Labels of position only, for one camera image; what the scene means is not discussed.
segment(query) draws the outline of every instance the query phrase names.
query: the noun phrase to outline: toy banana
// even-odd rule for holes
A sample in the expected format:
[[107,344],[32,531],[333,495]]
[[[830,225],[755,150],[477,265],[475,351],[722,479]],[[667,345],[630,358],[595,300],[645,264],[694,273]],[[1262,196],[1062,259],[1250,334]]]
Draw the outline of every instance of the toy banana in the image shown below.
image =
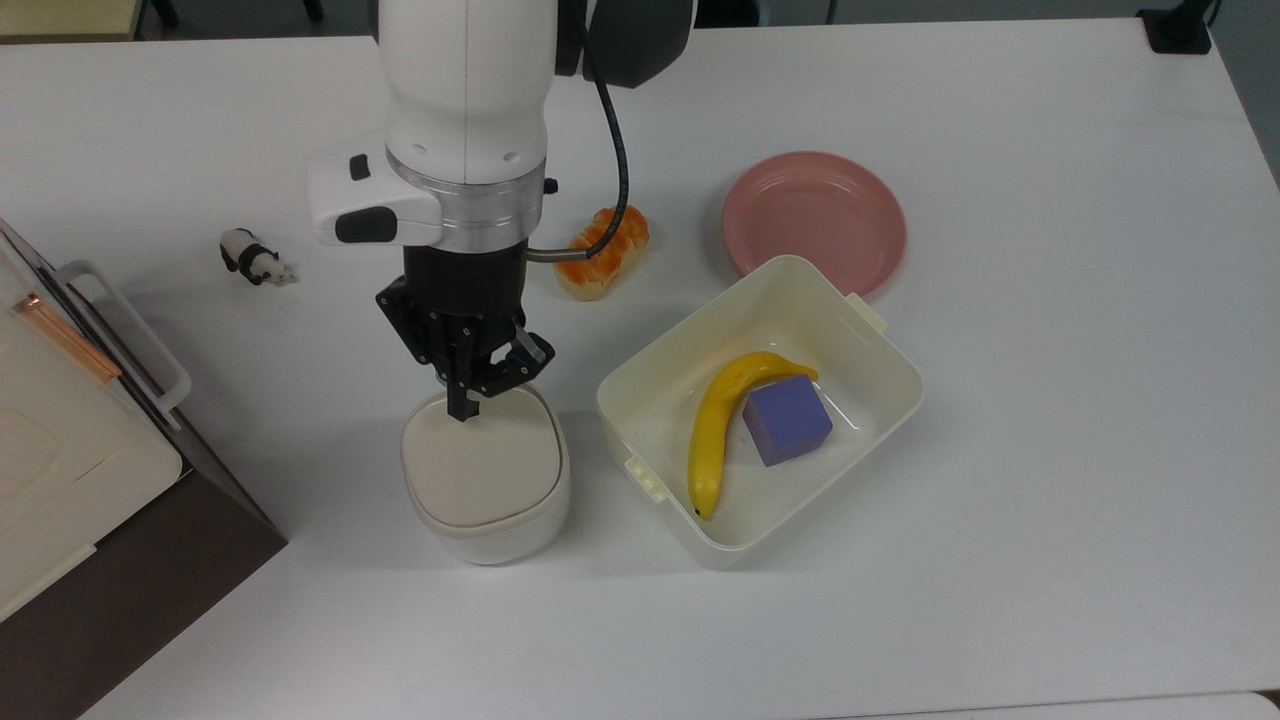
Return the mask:
[[792,375],[818,379],[813,368],[797,365],[774,352],[748,352],[726,365],[707,388],[689,446],[689,497],[694,501],[694,512],[703,520],[710,520],[719,501],[724,438],[739,401],[753,386]]

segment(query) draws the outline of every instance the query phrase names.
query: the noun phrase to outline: pink plate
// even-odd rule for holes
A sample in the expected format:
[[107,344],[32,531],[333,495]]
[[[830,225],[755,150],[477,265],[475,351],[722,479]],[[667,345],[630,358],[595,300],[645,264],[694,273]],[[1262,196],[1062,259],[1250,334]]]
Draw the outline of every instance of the pink plate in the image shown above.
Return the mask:
[[858,163],[787,152],[733,183],[724,245],[744,275],[778,255],[799,255],[840,292],[865,297],[902,261],[906,218],[888,187]]

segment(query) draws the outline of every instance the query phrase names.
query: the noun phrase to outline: panda figurine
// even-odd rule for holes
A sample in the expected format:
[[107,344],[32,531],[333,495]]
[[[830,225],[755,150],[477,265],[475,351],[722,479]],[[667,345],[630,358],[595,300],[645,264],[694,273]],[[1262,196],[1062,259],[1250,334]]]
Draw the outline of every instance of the panda figurine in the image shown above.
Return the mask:
[[220,246],[227,270],[232,273],[239,270],[239,274],[253,284],[264,282],[287,284],[297,279],[293,272],[280,263],[279,252],[268,250],[244,228],[224,232]]

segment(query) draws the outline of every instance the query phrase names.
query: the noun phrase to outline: bread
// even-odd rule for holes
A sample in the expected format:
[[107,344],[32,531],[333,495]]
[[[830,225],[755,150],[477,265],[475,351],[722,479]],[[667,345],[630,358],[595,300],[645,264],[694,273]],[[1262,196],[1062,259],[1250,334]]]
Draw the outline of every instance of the bread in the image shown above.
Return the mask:
[[[586,249],[602,237],[613,222],[613,208],[605,208],[595,214],[591,224],[573,238],[570,247]],[[584,263],[561,263],[556,265],[556,279],[579,300],[599,300],[609,291],[618,278],[636,264],[649,246],[649,223],[640,210],[628,206],[622,215],[622,224],[613,240],[595,258]]]

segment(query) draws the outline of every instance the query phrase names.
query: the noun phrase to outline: purple cube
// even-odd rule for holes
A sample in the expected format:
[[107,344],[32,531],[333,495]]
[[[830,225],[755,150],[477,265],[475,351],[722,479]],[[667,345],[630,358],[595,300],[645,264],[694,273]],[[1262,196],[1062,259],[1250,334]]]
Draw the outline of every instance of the purple cube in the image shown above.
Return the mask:
[[808,375],[753,391],[742,419],[767,468],[818,450],[831,434],[831,418]]

